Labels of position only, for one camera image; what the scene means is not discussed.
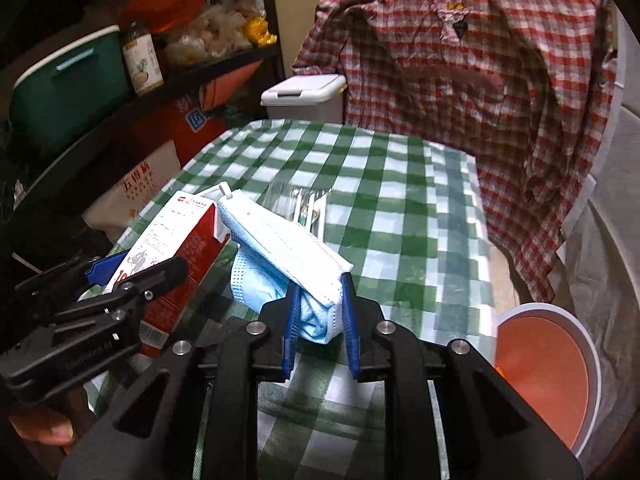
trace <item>green box handle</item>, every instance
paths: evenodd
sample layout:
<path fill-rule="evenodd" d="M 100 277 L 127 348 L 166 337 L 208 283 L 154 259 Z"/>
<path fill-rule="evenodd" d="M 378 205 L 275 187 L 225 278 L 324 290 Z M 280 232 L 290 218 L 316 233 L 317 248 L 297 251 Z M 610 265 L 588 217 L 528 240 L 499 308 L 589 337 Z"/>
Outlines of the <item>green box handle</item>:
<path fill-rule="evenodd" d="M 67 68 L 75 65 L 76 63 L 82 61 L 83 59 L 87 59 L 90 56 L 93 56 L 95 54 L 94 49 L 93 48 L 88 48 L 87 50 L 85 50 L 84 52 L 81 52 L 80 54 L 77 54 L 73 57 L 70 57 L 69 59 L 67 59 L 66 61 L 60 63 L 57 67 L 56 70 L 58 72 L 63 72 L 65 71 Z"/>

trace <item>white storage bin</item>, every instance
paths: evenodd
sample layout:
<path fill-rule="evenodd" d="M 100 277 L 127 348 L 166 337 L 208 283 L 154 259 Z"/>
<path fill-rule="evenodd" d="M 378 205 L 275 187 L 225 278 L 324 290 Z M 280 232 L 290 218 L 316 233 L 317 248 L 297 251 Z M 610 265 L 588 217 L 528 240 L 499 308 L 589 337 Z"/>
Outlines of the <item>white storage bin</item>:
<path fill-rule="evenodd" d="M 296 75 L 262 94 L 271 119 L 342 124 L 347 79 L 338 74 Z"/>

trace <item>green and white tablecloth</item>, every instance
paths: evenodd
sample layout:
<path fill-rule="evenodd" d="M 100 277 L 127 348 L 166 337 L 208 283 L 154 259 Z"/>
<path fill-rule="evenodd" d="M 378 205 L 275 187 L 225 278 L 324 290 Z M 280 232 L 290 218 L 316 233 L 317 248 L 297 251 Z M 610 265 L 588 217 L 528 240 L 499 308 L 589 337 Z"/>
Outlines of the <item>green and white tablecloth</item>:
<path fill-rule="evenodd" d="M 179 189 L 227 181 L 260 201 L 274 180 L 332 189 L 325 241 L 354 265 L 358 294 L 379 302 L 385 317 L 425 340 L 465 337 L 492 361 L 493 296 L 476 164 L 440 144 L 335 124 L 255 121 L 206 146 L 114 251 L 130 248 Z M 180 337 L 196 339 L 215 325 L 209 318 L 254 316 L 237 303 L 223 315 L 206 297 L 195 303 Z M 261 478 L 381 478 L 383 385 L 351 380 L 342 336 L 299 347 L 290 381 L 260 386 Z M 87 384 L 97 412 L 135 379 L 118 371 Z"/>

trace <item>folded mask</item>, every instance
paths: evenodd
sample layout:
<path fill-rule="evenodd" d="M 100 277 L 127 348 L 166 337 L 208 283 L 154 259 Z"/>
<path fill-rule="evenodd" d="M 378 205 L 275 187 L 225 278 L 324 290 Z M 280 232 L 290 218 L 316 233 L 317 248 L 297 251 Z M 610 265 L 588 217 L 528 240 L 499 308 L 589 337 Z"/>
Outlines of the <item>folded mask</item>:
<path fill-rule="evenodd" d="M 289 280 L 303 289 L 300 335 L 328 343 L 342 331 L 340 276 L 353 266 L 304 227 L 253 202 L 226 183 L 218 200 L 222 221 L 240 245 L 231 271 L 237 301 L 255 312 L 284 298 Z"/>

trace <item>green plastic box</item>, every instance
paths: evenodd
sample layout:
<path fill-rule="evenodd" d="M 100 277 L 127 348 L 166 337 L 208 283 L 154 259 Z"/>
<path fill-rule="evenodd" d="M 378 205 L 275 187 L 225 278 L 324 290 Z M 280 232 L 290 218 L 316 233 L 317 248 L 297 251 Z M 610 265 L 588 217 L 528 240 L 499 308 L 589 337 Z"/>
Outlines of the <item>green plastic box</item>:
<path fill-rule="evenodd" d="M 89 34 L 18 78 L 9 108 L 12 142 L 56 157 L 129 100 L 119 33 L 111 25 Z"/>

